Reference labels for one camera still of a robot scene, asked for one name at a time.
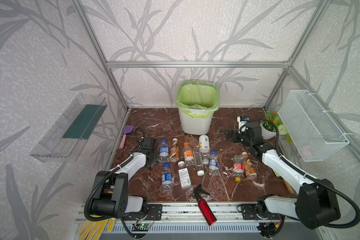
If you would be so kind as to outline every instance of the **pink handle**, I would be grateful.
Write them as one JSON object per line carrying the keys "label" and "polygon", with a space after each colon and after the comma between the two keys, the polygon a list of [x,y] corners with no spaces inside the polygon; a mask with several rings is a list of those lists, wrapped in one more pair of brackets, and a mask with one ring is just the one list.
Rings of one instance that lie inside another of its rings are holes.
{"label": "pink handle", "polygon": [[123,139],[122,139],[121,142],[120,142],[119,149],[123,149],[123,148],[124,148],[124,143],[125,143],[125,138],[126,138],[126,137],[127,137],[127,135],[124,134]]}

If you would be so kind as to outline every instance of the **yellow and white glove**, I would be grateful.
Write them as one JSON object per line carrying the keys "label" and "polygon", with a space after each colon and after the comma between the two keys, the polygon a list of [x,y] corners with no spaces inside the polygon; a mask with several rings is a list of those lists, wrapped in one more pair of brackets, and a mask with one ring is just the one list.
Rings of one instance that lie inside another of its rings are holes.
{"label": "yellow and white glove", "polygon": [[104,228],[107,225],[109,220],[109,224],[107,227],[107,232],[111,232],[113,230],[113,226],[115,224],[115,219],[110,218],[98,222],[91,222],[86,220],[85,223],[79,228],[77,234],[80,235],[79,240],[99,240],[101,234],[104,231]]}

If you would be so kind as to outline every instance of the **purple spatula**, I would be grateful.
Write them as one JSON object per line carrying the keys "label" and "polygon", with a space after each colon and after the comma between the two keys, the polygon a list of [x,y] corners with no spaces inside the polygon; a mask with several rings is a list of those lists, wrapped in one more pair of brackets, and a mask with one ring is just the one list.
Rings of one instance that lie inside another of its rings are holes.
{"label": "purple spatula", "polygon": [[124,148],[124,143],[125,143],[125,138],[127,137],[127,133],[132,132],[132,130],[133,130],[133,125],[126,125],[126,126],[124,127],[124,130],[123,130],[124,136],[123,136],[123,139],[122,139],[121,142],[120,142],[119,149],[123,149],[123,148]]}

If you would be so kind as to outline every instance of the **white wire mesh basket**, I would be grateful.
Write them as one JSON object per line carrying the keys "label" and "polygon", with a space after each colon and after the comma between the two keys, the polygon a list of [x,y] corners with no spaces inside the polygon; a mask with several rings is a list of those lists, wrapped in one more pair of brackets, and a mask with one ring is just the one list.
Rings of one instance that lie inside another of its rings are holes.
{"label": "white wire mesh basket", "polygon": [[348,139],[307,90],[291,90],[279,116],[305,162],[323,161]]}

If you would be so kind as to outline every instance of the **white trash can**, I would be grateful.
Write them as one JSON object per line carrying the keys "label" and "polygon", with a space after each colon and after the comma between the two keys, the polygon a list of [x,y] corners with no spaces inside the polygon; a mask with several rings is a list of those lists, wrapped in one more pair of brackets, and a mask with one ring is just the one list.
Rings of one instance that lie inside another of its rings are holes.
{"label": "white trash can", "polygon": [[176,105],[183,132],[194,135],[207,134],[213,113],[220,106],[220,88],[209,82],[186,81],[177,91]]}

